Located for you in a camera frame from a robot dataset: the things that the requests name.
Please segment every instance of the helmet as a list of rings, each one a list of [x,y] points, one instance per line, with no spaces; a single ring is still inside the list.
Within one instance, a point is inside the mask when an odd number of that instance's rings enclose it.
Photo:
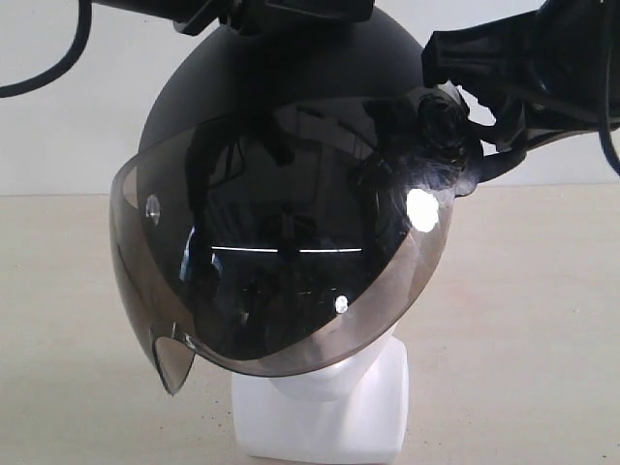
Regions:
[[[416,300],[482,154],[420,58],[375,9],[221,27],[170,79],[110,200],[118,288],[170,394],[195,355],[266,377],[329,366]]]

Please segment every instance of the background wall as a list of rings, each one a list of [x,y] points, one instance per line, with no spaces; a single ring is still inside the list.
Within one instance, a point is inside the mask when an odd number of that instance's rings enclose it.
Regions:
[[[433,30],[467,27],[541,3],[377,1],[423,44]],[[71,42],[76,19],[76,0],[2,0],[0,82],[30,78],[53,64]],[[198,42],[175,33],[168,21],[95,6],[90,43],[73,70],[42,90],[0,100],[0,195],[107,193],[116,170],[136,151],[159,90]],[[481,108],[474,118],[490,122]],[[496,183],[614,180],[597,137],[589,135],[533,152]]]

